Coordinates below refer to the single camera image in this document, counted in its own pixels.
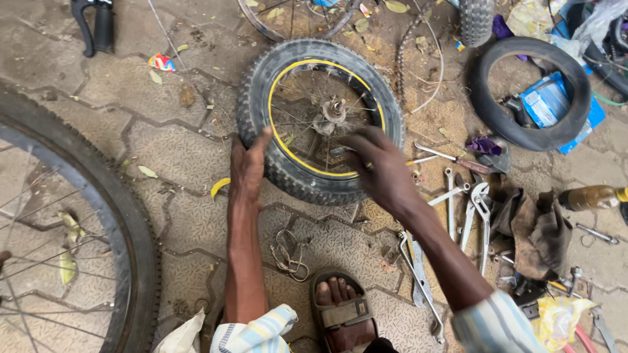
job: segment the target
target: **screwdriver handle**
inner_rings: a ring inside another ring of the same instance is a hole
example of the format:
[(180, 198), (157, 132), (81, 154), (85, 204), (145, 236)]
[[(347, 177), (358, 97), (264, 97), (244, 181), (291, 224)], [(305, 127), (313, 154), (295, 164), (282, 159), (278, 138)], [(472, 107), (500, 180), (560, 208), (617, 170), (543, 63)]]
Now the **screwdriver handle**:
[(490, 167), (481, 165), (480, 163), (474, 161), (463, 160), (460, 157), (456, 157), (456, 164), (462, 165), (466, 169), (473, 170), (474, 172), (479, 174), (490, 174)]

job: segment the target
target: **inner tube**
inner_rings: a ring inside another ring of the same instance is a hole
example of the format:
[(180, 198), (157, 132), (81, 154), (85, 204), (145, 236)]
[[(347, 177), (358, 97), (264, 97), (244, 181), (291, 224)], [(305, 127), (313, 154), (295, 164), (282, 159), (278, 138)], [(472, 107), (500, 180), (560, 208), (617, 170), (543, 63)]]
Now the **inner tube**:
[[(563, 74), (571, 106), (567, 114), (550, 128), (521, 127), (490, 94), (491, 67), (502, 58), (518, 54), (547, 60)], [(551, 151), (572, 141), (582, 130), (591, 108), (591, 84), (584, 69), (571, 55), (535, 38), (515, 36), (498, 41), (476, 61), (468, 78), (471, 103), (480, 119), (495, 133), (530, 151)]]

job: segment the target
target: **man's right hand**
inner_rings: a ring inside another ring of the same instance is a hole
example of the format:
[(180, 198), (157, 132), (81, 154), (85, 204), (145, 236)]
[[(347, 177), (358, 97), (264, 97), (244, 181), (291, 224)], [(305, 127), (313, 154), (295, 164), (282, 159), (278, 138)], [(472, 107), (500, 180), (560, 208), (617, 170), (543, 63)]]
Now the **man's right hand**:
[(403, 220), (418, 202), (424, 203), (399, 148), (382, 129), (369, 126), (342, 142), (353, 149), (345, 159), (360, 174), (364, 191), (393, 217)]

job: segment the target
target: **shirt sleeve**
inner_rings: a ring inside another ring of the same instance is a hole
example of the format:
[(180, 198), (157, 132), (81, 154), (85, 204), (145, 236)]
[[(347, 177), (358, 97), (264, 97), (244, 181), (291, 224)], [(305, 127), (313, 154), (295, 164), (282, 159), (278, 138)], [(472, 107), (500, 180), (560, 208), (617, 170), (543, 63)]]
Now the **shirt sleeve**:
[(547, 353), (530, 321), (502, 291), (455, 313), (452, 327), (467, 353)]

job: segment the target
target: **large bicycle wheel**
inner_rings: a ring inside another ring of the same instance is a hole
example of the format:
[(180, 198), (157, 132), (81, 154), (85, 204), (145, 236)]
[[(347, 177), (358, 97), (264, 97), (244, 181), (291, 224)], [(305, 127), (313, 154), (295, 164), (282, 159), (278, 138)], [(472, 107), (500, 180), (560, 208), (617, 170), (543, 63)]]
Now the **large bicycle wheel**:
[(102, 153), (0, 86), (0, 352), (147, 352), (160, 257)]
[(342, 157), (346, 134), (377, 126), (404, 146), (403, 118), (390, 86), (344, 46), (311, 38), (285, 41), (256, 60), (241, 87), (242, 141), (250, 146), (271, 126), (266, 178), (306, 202), (346, 205), (366, 197)]
[(246, 19), (273, 41), (331, 38), (361, 3), (362, 0), (238, 0)]

